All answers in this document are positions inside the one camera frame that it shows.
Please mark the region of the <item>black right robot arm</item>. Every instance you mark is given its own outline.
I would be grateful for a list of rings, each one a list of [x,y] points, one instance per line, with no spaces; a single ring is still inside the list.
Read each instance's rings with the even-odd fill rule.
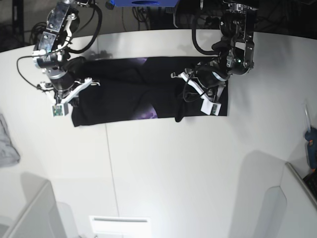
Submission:
[[[98,16],[96,29],[89,43],[80,50],[70,47],[75,33],[79,32],[80,18],[77,6],[91,8]],[[54,92],[54,108],[66,103],[73,107],[79,105],[79,93],[85,86],[94,84],[78,76],[79,67],[86,61],[81,55],[97,39],[102,25],[103,14],[94,0],[60,0],[51,10],[46,20],[46,28],[39,42],[35,44],[32,60],[43,71],[48,83],[36,85],[36,89],[47,95]]]

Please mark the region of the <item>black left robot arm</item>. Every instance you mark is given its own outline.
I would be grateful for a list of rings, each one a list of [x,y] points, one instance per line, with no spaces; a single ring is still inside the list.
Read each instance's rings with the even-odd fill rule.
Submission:
[[[194,48],[208,56],[193,68],[185,69],[185,102],[191,103],[203,96],[209,96],[215,102],[231,76],[244,75],[254,67],[253,37],[258,9],[257,0],[177,2],[173,13],[174,26],[180,27],[181,17],[187,17]],[[198,29],[219,29],[221,39],[212,45],[211,50],[204,50],[197,41]]]

